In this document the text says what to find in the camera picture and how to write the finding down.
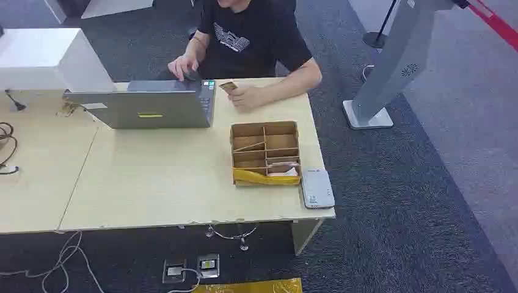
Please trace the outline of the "person's left hand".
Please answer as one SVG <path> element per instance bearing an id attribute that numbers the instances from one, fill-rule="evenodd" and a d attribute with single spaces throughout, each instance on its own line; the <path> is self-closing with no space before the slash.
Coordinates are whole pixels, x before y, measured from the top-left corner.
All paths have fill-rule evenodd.
<path id="1" fill-rule="evenodd" d="M 227 90 L 228 98 L 239 111 L 249 111 L 264 105 L 263 91 L 259 87 L 238 87 Z"/>

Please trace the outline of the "person's right hand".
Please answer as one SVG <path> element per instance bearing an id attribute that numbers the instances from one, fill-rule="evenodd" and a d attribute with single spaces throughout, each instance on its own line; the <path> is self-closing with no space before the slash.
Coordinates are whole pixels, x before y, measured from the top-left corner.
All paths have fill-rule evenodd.
<path id="1" fill-rule="evenodd" d="M 196 81 L 200 79 L 197 72 L 199 63 L 194 56 L 182 55 L 167 64 L 167 69 L 180 81 Z"/>

